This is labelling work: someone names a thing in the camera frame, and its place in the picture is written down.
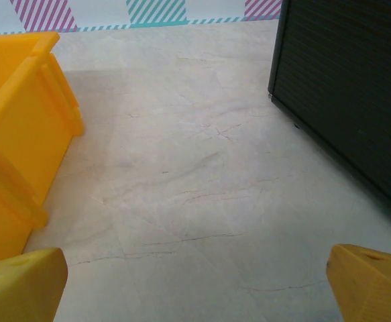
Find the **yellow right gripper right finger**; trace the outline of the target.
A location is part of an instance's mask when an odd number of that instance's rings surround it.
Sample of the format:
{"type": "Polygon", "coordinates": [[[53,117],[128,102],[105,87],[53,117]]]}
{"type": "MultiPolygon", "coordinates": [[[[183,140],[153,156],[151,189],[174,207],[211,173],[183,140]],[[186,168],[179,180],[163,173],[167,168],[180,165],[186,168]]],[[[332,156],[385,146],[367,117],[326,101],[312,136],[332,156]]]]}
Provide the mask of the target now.
{"type": "Polygon", "coordinates": [[[327,278],[344,321],[391,321],[391,254],[336,244],[327,278]]]}

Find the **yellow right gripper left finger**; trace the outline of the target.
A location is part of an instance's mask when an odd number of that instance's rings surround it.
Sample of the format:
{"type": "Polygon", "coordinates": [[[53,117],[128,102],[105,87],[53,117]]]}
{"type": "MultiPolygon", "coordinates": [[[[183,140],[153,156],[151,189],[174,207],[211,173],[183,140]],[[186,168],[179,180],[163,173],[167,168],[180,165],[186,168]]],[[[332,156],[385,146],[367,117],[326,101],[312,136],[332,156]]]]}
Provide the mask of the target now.
{"type": "Polygon", "coordinates": [[[60,248],[0,260],[0,321],[53,321],[67,278],[60,248]]]}

